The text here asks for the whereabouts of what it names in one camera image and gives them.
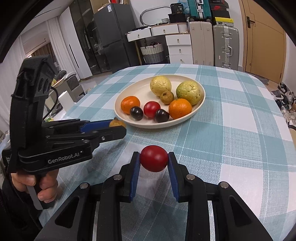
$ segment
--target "blue and white tablecloth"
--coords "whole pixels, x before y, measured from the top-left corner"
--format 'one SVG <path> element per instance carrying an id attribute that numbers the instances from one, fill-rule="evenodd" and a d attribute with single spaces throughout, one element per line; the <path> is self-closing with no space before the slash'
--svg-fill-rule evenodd
<path id="1" fill-rule="evenodd" d="M 273 240 L 283 240 L 296 222 L 296 151 L 278 106 L 255 77 L 201 65 L 131 67 L 93 88 L 67 117 L 113 119 L 114 102 L 123 89 L 163 74 L 183 75 L 203 85 L 206 100 L 198 113 L 166 129 L 127 126 L 124 139 L 101 144 L 92 160 L 62 168 L 58 181 L 63 194 L 53 209 L 43 212 L 42 224 L 81 182 L 101 183 L 129 163 L 134 151 L 159 145 L 167 152 L 173 151 L 179 163 L 205 182 L 228 182 Z M 123 240 L 184 240 L 186 219 L 187 204 L 175 201 L 167 168 L 151 173 L 141 167 L 134 201 L 121 204 Z"/>

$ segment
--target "desk leg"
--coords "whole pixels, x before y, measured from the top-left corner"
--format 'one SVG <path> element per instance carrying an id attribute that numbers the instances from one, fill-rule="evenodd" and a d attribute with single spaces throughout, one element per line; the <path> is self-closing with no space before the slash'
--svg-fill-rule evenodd
<path id="1" fill-rule="evenodd" d="M 141 56 L 140 56 L 140 52 L 139 52 L 139 47 L 138 47 L 137 41 L 135 41 L 135 46 L 136 46 L 136 50 L 137 50 L 138 59 L 140 61 L 140 65 L 142 65 L 142 59 L 141 59 Z"/>

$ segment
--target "human hand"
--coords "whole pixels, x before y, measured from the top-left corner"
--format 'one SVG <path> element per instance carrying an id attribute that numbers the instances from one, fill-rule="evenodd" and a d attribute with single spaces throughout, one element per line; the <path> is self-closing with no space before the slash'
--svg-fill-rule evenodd
<path id="1" fill-rule="evenodd" d="M 59 169 L 50 171 L 45 177 L 41 178 L 39 186 L 42 189 L 38 194 L 38 199 L 49 203 L 57 196 L 57 174 Z M 11 174 L 12 183 L 20 192 L 28 192 L 27 186 L 34 186 L 36 184 L 36 177 L 34 175 L 25 174 L 22 171 Z"/>

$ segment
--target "door lock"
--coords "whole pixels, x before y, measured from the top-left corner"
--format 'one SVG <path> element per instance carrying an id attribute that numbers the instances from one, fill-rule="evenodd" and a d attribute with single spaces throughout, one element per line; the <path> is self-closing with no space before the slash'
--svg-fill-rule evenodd
<path id="1" fill-rule="evenodd" d="M 255 21 L 250 20 L 250 17 L 247 17 L 248 28 L 251 28 L 251 23 L 255 23 Z"/>

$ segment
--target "wooden door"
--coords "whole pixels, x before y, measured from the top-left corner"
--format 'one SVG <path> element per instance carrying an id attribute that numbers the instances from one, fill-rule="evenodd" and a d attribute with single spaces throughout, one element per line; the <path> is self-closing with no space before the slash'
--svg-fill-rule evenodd
<path id="1" fill-rule="evenodd" d="M 256 2 L 242 2 L 247 25 L 245 71 L 280 83 L 286 58 L 286 33 Z"/>

